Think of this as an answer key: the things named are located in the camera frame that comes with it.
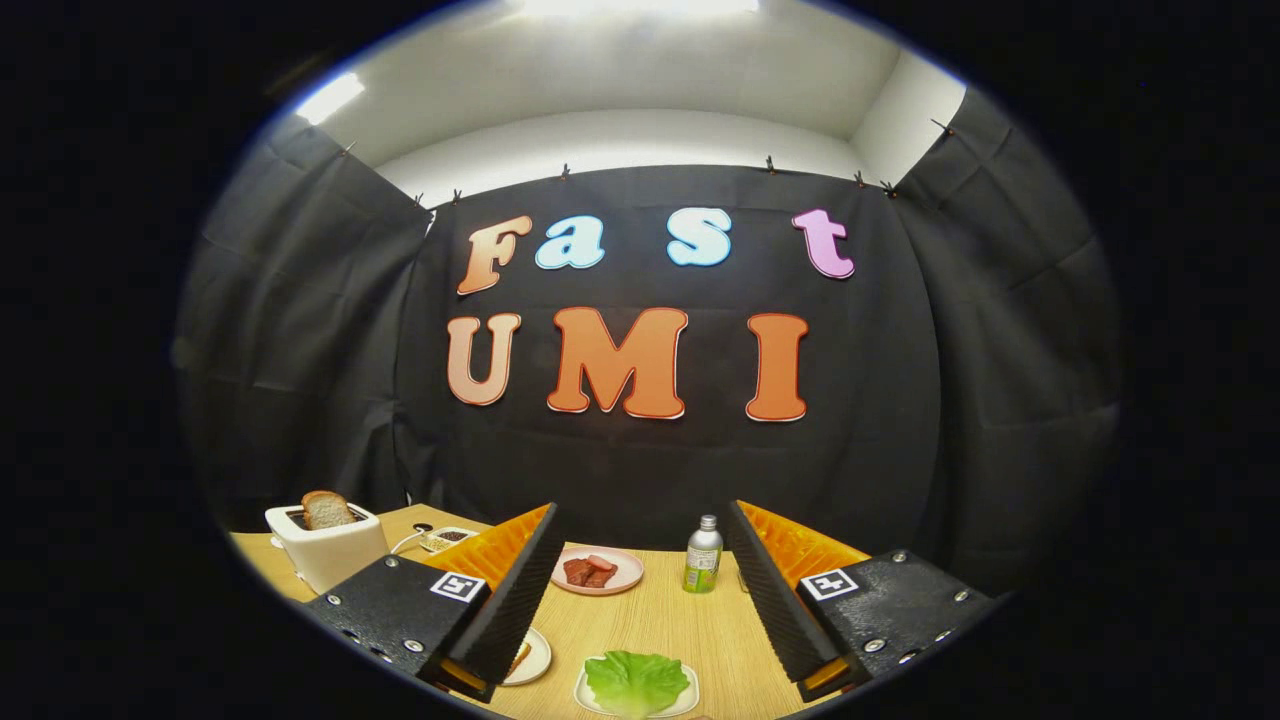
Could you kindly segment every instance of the bread slice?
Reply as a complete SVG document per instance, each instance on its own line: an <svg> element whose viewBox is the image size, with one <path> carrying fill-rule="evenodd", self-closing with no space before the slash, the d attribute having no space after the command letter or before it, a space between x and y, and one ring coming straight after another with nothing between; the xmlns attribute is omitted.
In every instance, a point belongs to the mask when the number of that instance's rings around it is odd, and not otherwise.
<svg viewBox="0 0 1280 720"><path fill-rule="evenodd" d="M529 644L529 641L520 643L520 652L516 653L516 660L512 661L511 670L507 670L508 678L511 676L512 673L516 671L516 667L520 665L520 662L525 660L525 656L529 655L530 650L534 650L534 646Z"/></svg>
<svg viewBox="0 0 1280 720"><path fill-rule="evenodd" d="M356 515L347 507L347 498L335 492L317 489L302 496L302 520L308 530L323 530L355 523Z"/></svg>

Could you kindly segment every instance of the raw meat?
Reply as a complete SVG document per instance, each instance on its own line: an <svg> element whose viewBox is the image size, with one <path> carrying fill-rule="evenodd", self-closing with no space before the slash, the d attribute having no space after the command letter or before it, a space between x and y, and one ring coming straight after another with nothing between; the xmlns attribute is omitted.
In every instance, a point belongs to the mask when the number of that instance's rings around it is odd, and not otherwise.
<svg viewBox="0 0 1280 720"><path fill-rule="evenodd" d="M609 582L609 578L618 571L618 566L614 565L612 570L591 570L591 574L586 577L586 587L589 588L603 588L604 583Z"/></svg>
<svg viewBox="0 0 1280 720"><path fill-rule="evenodd" d="M617 565L609 562L608 560L600 557L599 555L588 555L586 561L590 562L591 566L595 568L596 570L604 570L605 573L608 573L609 570L616 570L618 568Z"/></svg>
<svg viewBox="0 0 1280 720"><path fill-rule="evenodd" d="M591 574L591 564L581 557L564 561L564 580L571 585L586 587L586 579Z"/></svg>

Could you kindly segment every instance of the white plate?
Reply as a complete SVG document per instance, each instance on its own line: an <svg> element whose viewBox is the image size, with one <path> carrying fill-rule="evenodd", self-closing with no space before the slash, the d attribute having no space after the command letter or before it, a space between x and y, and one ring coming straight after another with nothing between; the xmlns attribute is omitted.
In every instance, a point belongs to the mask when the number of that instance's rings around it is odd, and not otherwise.
<svg viewBox="0 0 1280 720"><path fill-rule="evenodd" d="M590 657L588 660L604 660L604 656ZM689 678L689 687L676 697L676 702L671 703L669 707L664 707L649 717L675 717L698 707L698 701L700 700L698 693L698 673L694 673L694 669L685 664L681 664L680 669ZM573 687L573 700L591 712L617 717L617 715L595 703L595 693L591 692L591 685L586 684L586 662L582 664L582 670L577 674L577 685Z"/></svg>
<svg viewBox="0 0 1280 720"><path fill-rule="evenodd" d="M552 666L552 646L547 643L547 638L541 633L529 628L529 632L525 633L525 642L529 643L529 655L525 656L515 673L507 675L507 680L500 687L509 688L511 685L532 683Z"/></svg>
<svg viewBox="0 0 1280 720"><path fill-rule="evenodd" d="M607 583L604 583L603 588L571 585L568 584L568 579L564 577L564 562L573 559L586 560L588 555L599 555L618 566L618 571L614 573ZM584 546L564 548L559 560L556 561L556 569L552 570L552 582L568 592L576 592L579 594L613 594L634 587L640 582L643 575L644 562L640 562L640 559L635 555L614 547Z"/></svg>

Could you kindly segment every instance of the toaster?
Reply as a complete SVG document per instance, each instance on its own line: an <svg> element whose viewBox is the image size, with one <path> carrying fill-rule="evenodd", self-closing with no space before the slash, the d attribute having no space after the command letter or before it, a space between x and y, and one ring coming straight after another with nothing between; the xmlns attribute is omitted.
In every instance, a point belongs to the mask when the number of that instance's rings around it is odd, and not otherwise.
<svg viewBox="0 0 1280 720"><path fill-rule="evenodd" d="M355 523L308 530L302 506L273 507L266 511L266 524L280 539L294 570L317 594L389 555L387 536L378 515L347 503Z"/></svg>

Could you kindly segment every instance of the ceiling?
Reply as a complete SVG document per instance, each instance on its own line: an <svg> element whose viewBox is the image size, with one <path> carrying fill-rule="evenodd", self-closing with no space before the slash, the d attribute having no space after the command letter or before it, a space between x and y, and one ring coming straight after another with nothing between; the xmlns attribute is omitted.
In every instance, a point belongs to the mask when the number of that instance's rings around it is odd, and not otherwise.
<svg viewBox="0 0 1280 720"><path fill-rule="evenodd" d="M534 17L522 0L489 0L357 58L346 69L365 91L321 127L375 168L476 129L586 110L727 113L849 140L899 53L796 0L692 18Z"/></svg>

